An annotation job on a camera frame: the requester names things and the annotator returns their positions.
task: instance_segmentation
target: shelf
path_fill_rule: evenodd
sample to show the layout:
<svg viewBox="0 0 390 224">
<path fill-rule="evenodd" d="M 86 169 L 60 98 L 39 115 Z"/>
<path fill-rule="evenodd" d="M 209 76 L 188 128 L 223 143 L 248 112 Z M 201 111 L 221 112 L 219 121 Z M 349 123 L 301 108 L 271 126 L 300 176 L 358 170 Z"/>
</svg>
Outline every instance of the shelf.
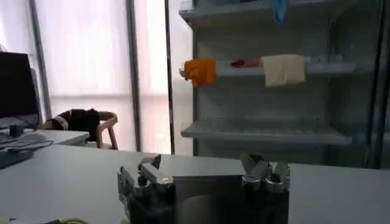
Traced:
<svg viewBox="0 0 390 224">
<path fill-rule="evenodd" d="M 197 139 L 267 141 L 300 144 L 350 145 L 352 138 L 319 124 L 289 124 L 229 120 L 199 120 L 182 131 Z"/>
<path fill-rule="evenodd" d="M 256 68 L 234 68 L 230 65 L 231 61 L 217 61 L 217 77 L 240 77 L 240 76 L 264 76 L 263 67 Z M 318 63 L 306 65 L 307 77 L 341 77 L 352 75 L 356 70 L 356 64 L 353 63 Z M 184 71 L 180 70 L 180 75 L 184 77 Z"/>
<path fill-rule="evenodd" d="M 334 20 L 356 0 L 290 0 L 285 22 Z M 270 1 L 207 5 L 182 9 L 179 15 L 193 27 L 234 26 L 274 22 Z"/>
</svg>

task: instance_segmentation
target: orange cloth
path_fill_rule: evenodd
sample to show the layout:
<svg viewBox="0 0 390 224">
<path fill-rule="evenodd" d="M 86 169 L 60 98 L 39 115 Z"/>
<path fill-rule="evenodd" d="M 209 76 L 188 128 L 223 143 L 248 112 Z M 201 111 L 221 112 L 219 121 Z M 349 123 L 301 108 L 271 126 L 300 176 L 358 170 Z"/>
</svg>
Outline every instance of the orange cloth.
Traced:
<svg viewBox="0 0 390 224">
<path fill-rule="evenodd" d="M 184 64 L 185 80 L 191 79 L 193 87 L 211 85 L 215 80 L 215 59 L 203 58 L 186 61 Z"/>
</svg>

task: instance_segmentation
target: beige cloth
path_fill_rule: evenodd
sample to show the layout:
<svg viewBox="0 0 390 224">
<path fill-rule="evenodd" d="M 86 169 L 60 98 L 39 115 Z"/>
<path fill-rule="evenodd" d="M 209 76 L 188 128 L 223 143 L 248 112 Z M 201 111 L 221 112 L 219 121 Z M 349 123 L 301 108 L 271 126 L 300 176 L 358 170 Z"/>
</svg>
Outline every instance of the beige cloth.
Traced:
<svg viewBox="0 0 390 224">
<path fill-rule="evenodd" d="M 305 58 L 295 54 L 262 57 L 266 87 L 305 81 Z"/>
</svg>

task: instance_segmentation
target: chair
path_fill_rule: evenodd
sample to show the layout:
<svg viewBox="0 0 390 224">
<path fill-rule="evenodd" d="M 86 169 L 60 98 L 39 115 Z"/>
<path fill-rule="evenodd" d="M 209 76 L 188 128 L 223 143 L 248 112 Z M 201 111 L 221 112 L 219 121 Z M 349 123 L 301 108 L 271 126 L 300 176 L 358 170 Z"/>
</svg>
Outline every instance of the chair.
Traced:
<svg viewBox="0 0 390 224">
<path fill-rule="evenodd" d="M 115 134 L 114 134 L 114 128 L 113 126 L 118 123 L 118 117 L 115 113 L 112 112 L 106 112 L 106 111 L 99 111 L 99 120 L 103 121 L 100 125 L 96 128 L 96 147 L 99 149 L 104 148 L 102 133 L 105 129 L 108 130 L 108 135 L 110 136 L 111 140 L 111 147 L 110 149 L 117 150 L 118 149 L 118 143 L 116 142 Z"/>
<path fill-rule="evenodd" d="M 99 148 L 99 149 L 113 149 L 118 150 L 118 143 L 116 142 L 113 126 L 118 123 L 118 117 L 115 113 L 108 111 L 98 111 L 100 124 L 96 127 L 96 142 L 86 142 L 85 147 Z M 48 120 L 42 124 L 39 129 L 56 130 L 52 124 L 52 121 Z M 102 133 L 107 129 L 110 136 L 111 145 L 103 143 Z"/>
</svg>

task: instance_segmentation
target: black monitor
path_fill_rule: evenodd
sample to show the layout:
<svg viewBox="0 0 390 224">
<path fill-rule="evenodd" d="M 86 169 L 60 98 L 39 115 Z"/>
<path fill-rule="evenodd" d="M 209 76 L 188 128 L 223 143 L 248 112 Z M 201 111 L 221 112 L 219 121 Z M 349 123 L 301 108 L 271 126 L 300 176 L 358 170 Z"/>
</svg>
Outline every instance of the black monitor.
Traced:
<svg viewBox="0 0 390 224">
<path fill-rule="evenodd" d="M 0 118 L 38 114 L 27 54 L 0 52 Z"/>
</svg>

